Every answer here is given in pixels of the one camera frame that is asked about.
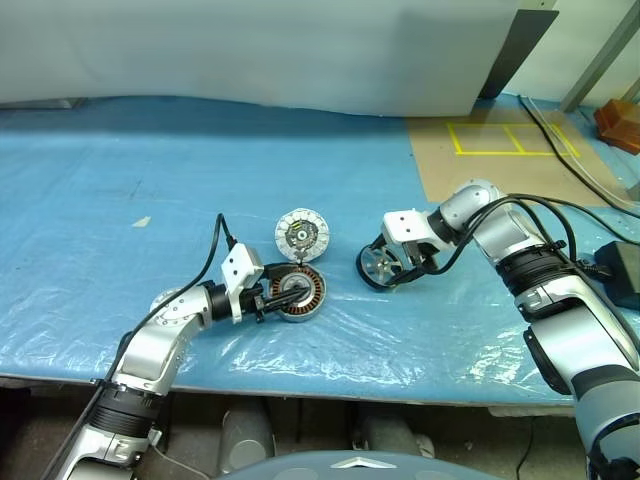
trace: black power supply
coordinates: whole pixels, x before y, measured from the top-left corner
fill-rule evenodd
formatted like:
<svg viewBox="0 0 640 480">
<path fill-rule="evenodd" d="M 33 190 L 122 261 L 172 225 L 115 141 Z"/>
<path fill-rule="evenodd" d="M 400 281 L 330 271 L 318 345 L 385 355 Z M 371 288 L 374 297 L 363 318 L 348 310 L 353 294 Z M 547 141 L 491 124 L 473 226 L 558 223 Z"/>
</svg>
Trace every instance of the black power supply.
<svg viewBox="0 0 640 480">
<path fill-rule="evenodd" d="M 604 283 L 607 296 L 619 307 L 640 310 L 640 246 L 611 242 L 595 253 L 596 263 L 611 269 Z"/>
</svg>

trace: yellow tape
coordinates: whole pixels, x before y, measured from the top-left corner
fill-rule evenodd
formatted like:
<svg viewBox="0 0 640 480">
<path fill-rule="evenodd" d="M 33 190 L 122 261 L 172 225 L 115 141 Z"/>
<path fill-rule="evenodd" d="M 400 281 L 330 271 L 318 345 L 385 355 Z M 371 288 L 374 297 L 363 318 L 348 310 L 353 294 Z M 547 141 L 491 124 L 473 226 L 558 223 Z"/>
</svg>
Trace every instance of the yellow tape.
<svg viewBox="0 0 640 480">
<path fill-rule="evenodd" d="M 482 150 L 479 150 L 479 151 L 465 151 L 465 150 L 462 149 L 462 145 L 460 144 L 460 139 L 456 135 L 455 127 L 474 127 L 474 128 L 479 128 L 479 127 L 500 127 L 500 128 L 502 128 L 504 130 L 506 135 L 509 137 L 509 139 L 513 143 L 513 146 L 516 147 L 516 151 L 515 152 L 505 152 L 505 151 L 493 152 L 493 151 L 482 151 Z M 453 142 L 453 146 L 456 149 L 456 155 L 463 155 L 463 156 L 473 156 L 473 155 L 478 155 L 478 156 L 483 156 L 483 155 L 484 156 L 490 156 L 490 155 L 492 155 L 493 156 L 493 155 L 498 155 L 498 156 L 515 156 L 515 157 L 550 157 L 550 156 L 555 155 L 553 152 L 532 152 L 532 151 L 526 150 L 522 146 L 522 144 L 520 143 L 518 138 L 515 136 L 515 134 L 513 133 L 513 131 L 511 130 L 510 127 L 537 127 L 537 125 L 535 123 L 447 123 L 447 129 L 449 130 L 449 136 L 451 137 L 451 141 Z M 569 148 L 569 151 L 576 158 L 579 158 L 580 154 L 575 149 L 575 147 L 571 144 L 571 142 L 569 141 L 569 139 L 567 138 L 565 133 L 562 131 L 562 129 L 556 124 L 551 124 L 551 128 L 553 129 L 554 132 L 556 132 L 558 134 L 558 136 L 560 138 L 562 138 L 564 143 Z M 562 156 L 569 155 L 569 152 L 560 153 L 560 155 L 562 155 Z"/>
</svg>

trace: blue tablecloth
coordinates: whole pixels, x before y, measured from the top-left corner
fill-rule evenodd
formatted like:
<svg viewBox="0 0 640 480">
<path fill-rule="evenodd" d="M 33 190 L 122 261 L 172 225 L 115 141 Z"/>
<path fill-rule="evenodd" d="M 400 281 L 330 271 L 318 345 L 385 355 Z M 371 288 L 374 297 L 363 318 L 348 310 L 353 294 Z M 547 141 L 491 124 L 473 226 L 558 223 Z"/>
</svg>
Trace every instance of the blue tablecloth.
<svg viewBox="0 0 640 480">
<path fill-rule="evenodd" d="M 322 311 L 304 324 L 271 316 L 215 325 L 193 342 L 177 386 L 569 401 L 543 382 L 521 337 L 526 324 L 476 247 L 447 275 L 393 292 L 374 292 L 358 277 L 355 256 L 385 211 L 433 208 L 402 119 L 177 98 L 0 111 L 0 374 L 103 376 L 151 300 L 200 269 L 218 212 L 269 263 L 284 259 L 276 221 L 297 207 L 317 210 L 331 229 L 327 252 L 313 262 L 328 285 Z M 634 233 L 628 220 L 601 213 Z M 134 226 L 145 217 L 146 227 Z M 581 252 L 612 239 L 570 218 Z M 209 272 L 214 281 L 223 251 Z M 640 317 L 625 314 L 640 329 Z"/>
</svg>

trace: cardboard sheet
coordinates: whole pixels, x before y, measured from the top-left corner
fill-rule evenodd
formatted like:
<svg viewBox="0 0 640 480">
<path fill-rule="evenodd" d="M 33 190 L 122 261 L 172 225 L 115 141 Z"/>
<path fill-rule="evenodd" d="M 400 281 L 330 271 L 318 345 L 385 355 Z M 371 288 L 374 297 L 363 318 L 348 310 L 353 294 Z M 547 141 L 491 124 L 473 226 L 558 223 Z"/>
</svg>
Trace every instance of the cardboard sheet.
<svg viewBox="0 0 640 480">
<path fill-rule="evenodd" d="M 589 142 L 564 114 L 544 111 L 547 120 L 584 168 L 621 198 L 624 189 Z M 407 120 L 413 153 L 425 194 L 446 200 L 470 178 L 486 178 L 507 193 L 533 193 L 588 206 L 604 202 L 576 179 L 555 157 L 537 126 L 518 108 L 476 108 L 467 117 Z M 566 149 L 567 161 L 573 160 Z"/>
</svg>

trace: metal wheel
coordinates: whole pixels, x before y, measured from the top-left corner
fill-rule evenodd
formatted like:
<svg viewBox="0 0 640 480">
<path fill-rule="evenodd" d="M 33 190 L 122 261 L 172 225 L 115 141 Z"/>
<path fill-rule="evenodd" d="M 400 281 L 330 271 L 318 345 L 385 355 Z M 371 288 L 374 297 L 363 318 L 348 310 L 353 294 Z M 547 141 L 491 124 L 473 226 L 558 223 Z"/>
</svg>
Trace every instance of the metal wheel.
<svg viewBox="0 0 640 480">
<path fill-rule="evenodd" d="M 371 245 L 360 250 L 356 268 L 367 285 L 377 290 L 394 287 L 395 285 L 387 282 L 405 270 L 402 261 L 386 246 L 372 248 Z"/>
</svg>

